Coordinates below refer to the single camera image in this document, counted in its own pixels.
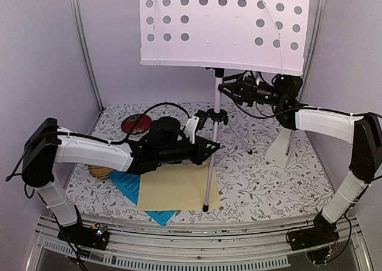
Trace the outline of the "yellow sheet music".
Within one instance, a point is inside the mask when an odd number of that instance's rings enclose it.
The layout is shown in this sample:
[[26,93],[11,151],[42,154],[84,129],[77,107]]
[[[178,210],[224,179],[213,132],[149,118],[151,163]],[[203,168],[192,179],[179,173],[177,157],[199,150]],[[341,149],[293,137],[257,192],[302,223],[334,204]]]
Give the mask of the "yellow sheet music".
[[201,210],[209,163],[164,165],[140,177],[137,209],[141,211]]

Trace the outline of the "silver tripod music stand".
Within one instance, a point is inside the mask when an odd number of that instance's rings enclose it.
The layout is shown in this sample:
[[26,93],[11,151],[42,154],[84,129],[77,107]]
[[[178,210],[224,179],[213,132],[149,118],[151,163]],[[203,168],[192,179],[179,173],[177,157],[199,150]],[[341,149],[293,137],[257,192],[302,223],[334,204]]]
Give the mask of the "silver tripod music stand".
[[142,65],[300,77],[309,0],[140,0]]

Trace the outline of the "white metronome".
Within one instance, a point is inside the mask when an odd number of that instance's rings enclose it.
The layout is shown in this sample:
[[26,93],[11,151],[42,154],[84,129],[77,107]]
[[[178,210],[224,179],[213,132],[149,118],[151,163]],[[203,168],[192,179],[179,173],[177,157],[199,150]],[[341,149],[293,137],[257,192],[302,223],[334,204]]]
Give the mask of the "white metronome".
[[270,164],[285,169],[289,164],[294,136],[295,131],[282,128],[278,136],[267,149],[264,159]]

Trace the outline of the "blue paper sheet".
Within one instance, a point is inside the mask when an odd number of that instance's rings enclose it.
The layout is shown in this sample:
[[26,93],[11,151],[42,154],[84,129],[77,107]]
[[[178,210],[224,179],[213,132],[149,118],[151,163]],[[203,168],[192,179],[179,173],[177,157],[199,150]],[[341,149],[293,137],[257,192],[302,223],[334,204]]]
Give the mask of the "blue paper sheet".
[[[126,174],[119,171],[112,171],[109,178],[115,186],[135,205],[138,204],[140,190],[140,175]],[[165,226],[175,211],[145,211],[145,213],[161,226]]]

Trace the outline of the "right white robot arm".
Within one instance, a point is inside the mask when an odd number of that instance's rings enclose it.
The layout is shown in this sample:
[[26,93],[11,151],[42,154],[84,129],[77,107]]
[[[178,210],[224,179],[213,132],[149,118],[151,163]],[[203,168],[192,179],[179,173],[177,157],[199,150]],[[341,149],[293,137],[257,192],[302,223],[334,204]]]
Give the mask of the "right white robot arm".
[[322,244],[332,234],[330,225],[356,205],[367,187],[378,177],[381,166],[381,116],[376,113],[352,114],[313,107],[297,100],[303,80],[299,76],[277,74],[266,83],[260,76],[242,74],[224,77],[219,92],[237,107],[243,104],[268,104],[272,118],[282,130],[266,152],[266,159],[278,167],[288,162],[288,149],[293,131],[312,132],[342,140],[352,145],[349,170],[329,203],[315,218],[309,240]]

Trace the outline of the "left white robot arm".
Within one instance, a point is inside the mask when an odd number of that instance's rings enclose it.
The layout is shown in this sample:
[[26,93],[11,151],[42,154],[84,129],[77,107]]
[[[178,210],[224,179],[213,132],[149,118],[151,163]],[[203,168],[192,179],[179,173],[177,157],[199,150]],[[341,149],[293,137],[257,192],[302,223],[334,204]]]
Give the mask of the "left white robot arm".
[[193,116],[181,128],[175,118],[162,117],[138,141],[111,141],[74,133],[59,127],[56,119],[48,118],[24,145],[21,178],[37,191],[60,226],[65,227],[66,235],[82,244],[89,237],[88,229],[56,182],[54,164],[94,165],[138,175],[152,172],[162,164],[190,161],[202,165],[219,150],[220,144],[196,135],[198,122],[199,118]]

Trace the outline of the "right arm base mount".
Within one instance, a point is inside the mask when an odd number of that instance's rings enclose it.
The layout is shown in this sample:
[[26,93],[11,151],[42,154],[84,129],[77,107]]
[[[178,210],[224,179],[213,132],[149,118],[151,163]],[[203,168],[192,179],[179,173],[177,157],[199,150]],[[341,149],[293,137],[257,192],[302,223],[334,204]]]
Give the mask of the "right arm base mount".
[[327,245],[325,248],[319,248],[306,252],[308,261],[315,266],[326,265],[341,256],[350,243],[352,223],[346,214],[341,215],[340,219],[342,218],[344,218],[349,225],[349,234],[346,239],[346,243],[340,251],[337,249],[340,239],[340,235],[337,230],[337,223],[328,223],[323,218],[321,213],[315,217],[313,226],[310,228],[290,228],[286,232],[285,240],[293,251],[305,250],[306,248],[318,247],[320,245]]

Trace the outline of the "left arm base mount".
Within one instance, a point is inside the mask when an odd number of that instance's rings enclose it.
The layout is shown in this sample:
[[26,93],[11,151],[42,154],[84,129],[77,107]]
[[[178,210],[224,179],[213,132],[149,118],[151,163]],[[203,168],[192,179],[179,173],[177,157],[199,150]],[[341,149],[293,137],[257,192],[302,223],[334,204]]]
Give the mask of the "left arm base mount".
[[96,223],[90,227],[83,225],[79,219],[75,224],[63,227],[58,224],[58,238],[62,241],[69,242],[73,245],[88,247],[92,249],[105,251],[109,242],[110,233],[107,226]]

